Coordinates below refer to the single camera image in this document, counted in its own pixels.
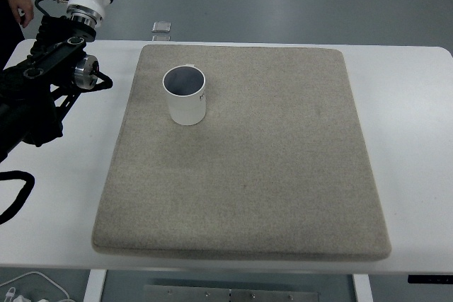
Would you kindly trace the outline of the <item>person's hand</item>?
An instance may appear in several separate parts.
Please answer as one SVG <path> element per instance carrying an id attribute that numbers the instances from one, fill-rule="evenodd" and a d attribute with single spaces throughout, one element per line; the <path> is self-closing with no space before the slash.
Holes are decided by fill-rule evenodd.
<path id="1" fill-rule="evenodd" d="M 7 0 L 13 17 L 22 28 L 27 28 L 34 19 L 32 0 Z"/>

